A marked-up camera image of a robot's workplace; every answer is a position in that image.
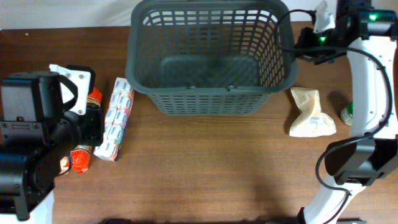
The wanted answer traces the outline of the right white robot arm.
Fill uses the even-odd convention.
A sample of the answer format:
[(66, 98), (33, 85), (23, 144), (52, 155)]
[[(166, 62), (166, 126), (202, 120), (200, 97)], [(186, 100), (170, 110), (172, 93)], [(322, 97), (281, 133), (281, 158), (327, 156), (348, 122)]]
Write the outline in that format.
[(397, 169), (397, 113), (394, 103), (394, 57), (397, 14), (376, 9), (371, 1), (338, 1), (335, 13), (322, 1), (313, 28), (302, 31), (297, 48), (318, 47), (300, 56), (321, 64), (347, 56), (353, 84), (350, 137), (331, 143), (317, 164), (315, 198), (303, 207), (298, 223), (337, 223), (357, 194)]

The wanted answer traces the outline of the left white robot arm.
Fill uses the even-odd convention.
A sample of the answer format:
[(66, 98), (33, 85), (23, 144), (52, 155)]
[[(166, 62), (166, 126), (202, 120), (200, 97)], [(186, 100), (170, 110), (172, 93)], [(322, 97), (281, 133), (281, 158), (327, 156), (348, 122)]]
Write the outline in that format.
[(3, 223), (52, 223), (61, 160), (102, 144), (103, 112), (87, 99), (95, 76), (90, 67), (51, 65), (1, 79)]

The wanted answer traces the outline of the red spaghetti packet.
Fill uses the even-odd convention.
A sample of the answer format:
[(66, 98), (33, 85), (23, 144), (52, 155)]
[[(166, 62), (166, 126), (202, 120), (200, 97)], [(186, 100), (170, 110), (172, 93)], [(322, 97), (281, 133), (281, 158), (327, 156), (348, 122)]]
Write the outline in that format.
[[(87, 97), (87, 102), (101, 107), (103, 102), (103, 94), (94, 87), (93, 92)], [(69, 162), (69, 157), (64, 157), (60, 161), (61, 173), (68, 173), (69, 169), (77, 171), (78, 174), (86, 172), (90, 166), (90, 159), (93, 152), (91, 146), (77, 146), (72, 152), (72, 166)]]

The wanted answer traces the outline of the tissue multipack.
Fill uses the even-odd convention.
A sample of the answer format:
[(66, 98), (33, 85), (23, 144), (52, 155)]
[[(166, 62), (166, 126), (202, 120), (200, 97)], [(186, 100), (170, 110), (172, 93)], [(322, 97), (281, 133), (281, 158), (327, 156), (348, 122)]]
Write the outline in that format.
[(132, 86), (125, 78), (117, 78), (104, 117), (103, 143), (95, 147), (95, 156), (105, 161), (117, 161), (133, 100)]

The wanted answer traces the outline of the grey plastic shopping basket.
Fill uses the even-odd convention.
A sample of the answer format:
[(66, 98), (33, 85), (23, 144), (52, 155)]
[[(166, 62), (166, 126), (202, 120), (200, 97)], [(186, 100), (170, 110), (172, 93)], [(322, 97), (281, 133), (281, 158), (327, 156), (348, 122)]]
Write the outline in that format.
[(282, 1), (141, 1), (132, 10), (129, 84), (172, 115), (257, 112), (298, 75)]

